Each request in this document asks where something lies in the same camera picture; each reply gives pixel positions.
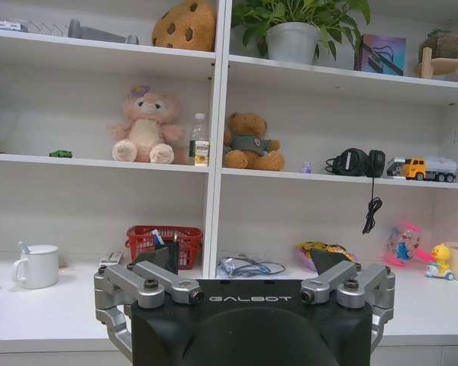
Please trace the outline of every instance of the white mug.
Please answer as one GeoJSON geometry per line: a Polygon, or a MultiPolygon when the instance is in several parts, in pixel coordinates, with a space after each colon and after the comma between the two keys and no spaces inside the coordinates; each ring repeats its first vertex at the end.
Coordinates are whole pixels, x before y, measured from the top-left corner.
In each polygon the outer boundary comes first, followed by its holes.
{"type": "Polygon", "coordinates": [[[57,246],[29,246],[30,253],[21,253],[14,263],[12,280],[27,289],[49,287],[58,282],[57,246]]]}

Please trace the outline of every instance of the red basket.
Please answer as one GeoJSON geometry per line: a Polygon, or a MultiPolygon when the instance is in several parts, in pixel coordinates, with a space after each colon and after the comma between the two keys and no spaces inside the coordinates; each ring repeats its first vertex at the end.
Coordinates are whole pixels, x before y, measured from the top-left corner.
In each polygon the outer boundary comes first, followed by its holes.
{"type": "Polygon", "coordinates": [[[202,243],[202,231],[195,227],[181,226],[133,226],[127,231],[125,246],[131,248],[132,260],[140,253],[155,249],[151,231],[158,229],[163,240],[174,240],[177,234],[180,244],[179,269],[192,269],[202,243]]]}

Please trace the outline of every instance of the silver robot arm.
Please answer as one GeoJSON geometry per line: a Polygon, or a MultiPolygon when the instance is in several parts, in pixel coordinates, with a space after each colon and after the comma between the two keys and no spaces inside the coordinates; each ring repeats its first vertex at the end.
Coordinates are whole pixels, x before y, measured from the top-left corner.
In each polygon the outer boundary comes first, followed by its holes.
{"type": "Polygon", "coordinates": [[[385,324],[394,317],[395,274],[383,265],[370,265],[356,274],[356,265],[343,261],[317,278],[304,280],[301,297],[308,304],[327,303],[335,290],[342,307],[361,309],[368,303],[373,309],[373,352],[382,340],[385,324]]]}
{"type": "MultiPolygon", "coordinates": [[[[204,293],[196,280],[182,278],[150,262],[100,267],[94,277],[96,318],[107,326],[110,340],[132,361],[132,339],[124,314],[130,316],[131,304],[154,309],[165,301],[165,292],[176,303],[201,303],[204,293]],[[124,312],[117,306],[124,305],[124,312]]],[[[372,351],[383,336],[385,324],[393,318],[395,275],[390,268],[370,265],[357,271],[352,262],[341,262],[319,277],[304,280],[302,301],[311,306],[327,303],[332,291],[346,308],[360,309],[368,303],[373,309],[372,351]]]]}

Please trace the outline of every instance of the wooden stand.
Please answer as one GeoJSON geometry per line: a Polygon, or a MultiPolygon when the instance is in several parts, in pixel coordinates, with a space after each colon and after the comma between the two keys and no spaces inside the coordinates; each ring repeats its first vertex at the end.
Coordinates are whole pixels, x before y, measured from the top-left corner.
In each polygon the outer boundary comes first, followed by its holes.
{"type": "Polygon", "coordinates": [[[434,75],[446,75],[456,72],[458,75],[458,59],[433,59],[433,50],[425,47],[422,52],[422,63],[419,63],[414,72],[423,79],[432,79],[434,75]]]}

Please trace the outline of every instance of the headphones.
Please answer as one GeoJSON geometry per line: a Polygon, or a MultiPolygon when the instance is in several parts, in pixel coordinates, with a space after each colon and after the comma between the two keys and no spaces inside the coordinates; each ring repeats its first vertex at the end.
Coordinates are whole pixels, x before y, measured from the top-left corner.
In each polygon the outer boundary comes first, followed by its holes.
{"type": "Polygon", "coordinates": [[[334,159],[326,160],[326,171],[336,175],[370,178],[380,178],[385,169],[385,153],[380,150],[370,150],[367,155],[360,149],[348,149],[334,159]]]}

